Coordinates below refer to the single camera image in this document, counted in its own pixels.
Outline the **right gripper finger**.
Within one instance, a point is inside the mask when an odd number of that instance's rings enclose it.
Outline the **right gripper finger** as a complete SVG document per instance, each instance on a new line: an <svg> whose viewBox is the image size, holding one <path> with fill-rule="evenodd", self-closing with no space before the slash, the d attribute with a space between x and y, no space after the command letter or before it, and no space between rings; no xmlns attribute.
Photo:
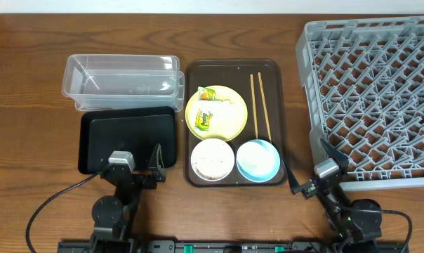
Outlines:
<svg viewBox="0 0 424 253"><path fill-rule="evenodd" d="M326 154L333 159L341 169L347 169L349 165L349 157L341 151L334 148L331 144L327 143L323 138L320 142Z"/></svg>
<svg viewBox="0 0 424 253"><path fill-rule="evenodd" d="M288 164L285 163L284 160L282 160L282 164L284 165L284 168L286 170L286 174L287 174L287 177L288 177L290 191L291 192L298 192L298 190L300 189L300 185L299 185L298 180L296 179L296 177L294 176L293 172L289 168Z"/></svg>

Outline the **blue bowl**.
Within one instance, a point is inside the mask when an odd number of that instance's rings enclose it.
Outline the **blue bowl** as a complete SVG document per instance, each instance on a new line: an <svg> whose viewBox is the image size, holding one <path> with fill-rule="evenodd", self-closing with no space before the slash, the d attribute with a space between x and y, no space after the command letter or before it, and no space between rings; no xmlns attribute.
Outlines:
<svg viewBox="0 0 424 253"><path fill-rule="evenodd" d="M238 148L236 164L244 178L254 183L266 183L279 172L281 159L270 142L254 139Z"/></svg>

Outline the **white bowl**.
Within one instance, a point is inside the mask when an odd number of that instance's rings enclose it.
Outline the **white bowl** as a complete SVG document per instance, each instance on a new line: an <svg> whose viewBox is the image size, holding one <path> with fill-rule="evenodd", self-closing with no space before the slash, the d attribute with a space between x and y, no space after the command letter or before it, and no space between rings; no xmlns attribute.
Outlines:
<svg viewBox="0 0 424 253"><path fill-rule="evenodd" d="M234 151L225 141L209 138L199 142L190 156L193 172L205 181L226 178L234 167Z"/></svg>

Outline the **yellow plate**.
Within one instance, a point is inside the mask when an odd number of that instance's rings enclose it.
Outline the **yellow plate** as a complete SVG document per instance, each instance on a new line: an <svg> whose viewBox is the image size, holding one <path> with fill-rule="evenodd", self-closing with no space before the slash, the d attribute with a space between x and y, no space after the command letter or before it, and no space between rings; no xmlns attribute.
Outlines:
<svg viewBox="0 0 424 253"><path fill-rule="evenodd" d="M197 114L198 88L188 100L185 108L185 122L190 132L197 138L204 140L207 138L219 138L223 141L231 141L236 138L246 126L248 119L248 108L246 102L240 94L227 86L212 85L206 88L216 92L215 100L230 100L234 104L226 111L214 114L211 118L210 129L200 131L195 128L195 117Z"/></svg>

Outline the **white napkin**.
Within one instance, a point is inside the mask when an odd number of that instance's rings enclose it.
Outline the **white napkin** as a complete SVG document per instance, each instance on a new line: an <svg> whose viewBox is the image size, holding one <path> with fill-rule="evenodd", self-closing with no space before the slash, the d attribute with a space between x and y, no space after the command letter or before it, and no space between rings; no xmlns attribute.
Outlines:
<svg viewBox="0 0 424 253"><path fill-rule="evenodd" d="M217 114L228 110L234 106L230 100L200 100L197 102L197 108L207 114Z"/></svg>

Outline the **orange green wrapper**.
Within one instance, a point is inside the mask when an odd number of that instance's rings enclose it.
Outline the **orange green wrapper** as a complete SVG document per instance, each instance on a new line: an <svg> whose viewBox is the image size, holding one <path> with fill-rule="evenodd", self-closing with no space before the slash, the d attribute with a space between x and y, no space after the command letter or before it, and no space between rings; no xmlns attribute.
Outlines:
<svg viewBox="0 0 424 253"><path fill-rule="evenodd" d="M199 100L215 100L216 92L213 89L206 87L198 87Z"/></svg>

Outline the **green yellow wrapper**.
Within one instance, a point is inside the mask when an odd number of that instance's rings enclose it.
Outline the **green yellow wrapper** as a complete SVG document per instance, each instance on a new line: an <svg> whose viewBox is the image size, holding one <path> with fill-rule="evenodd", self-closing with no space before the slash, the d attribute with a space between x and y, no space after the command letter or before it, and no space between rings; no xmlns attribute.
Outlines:
<svg viewBox="0 0 424 253"><path fill-rule="evenodd" d="M212 116L213 113L211 111L198 109L195 117L195 128L200 131L208 131L210 129L210 122Z"/></svg>

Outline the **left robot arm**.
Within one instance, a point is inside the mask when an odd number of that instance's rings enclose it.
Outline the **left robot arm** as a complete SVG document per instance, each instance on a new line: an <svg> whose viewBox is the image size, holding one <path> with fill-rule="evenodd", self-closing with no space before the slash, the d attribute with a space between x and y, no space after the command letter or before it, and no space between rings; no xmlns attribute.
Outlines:
<svg viewBox="0 0 424 253"><path fill-rule="evenodd" d="M114 151L108 158L100 177L115 186L113 195L106 195L92 208L93 235L87 252L133 252L138 244L131 237L143 190L154 190L166 180L161 157L161 145L156 144L147 167L135 173L132 153Z"/></svg>

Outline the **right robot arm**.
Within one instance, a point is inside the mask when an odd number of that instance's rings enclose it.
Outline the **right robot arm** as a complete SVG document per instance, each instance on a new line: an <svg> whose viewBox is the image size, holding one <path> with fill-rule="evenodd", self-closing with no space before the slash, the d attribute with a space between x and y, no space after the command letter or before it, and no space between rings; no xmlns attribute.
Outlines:
<svg viewBox="0 0 424 253"><path fill-rule="evenodd" d="M322 147L329 156L315 168L315 175L299 184L293 172L287 169L291 192L301 193L307 200L317 197L322 204L330 227L338 232L340 242L333 242L322 252L379 252L376 239L382 235L380 205L370 199L351 201L341 187L347 179L349 158L324 139Z"/></svg>

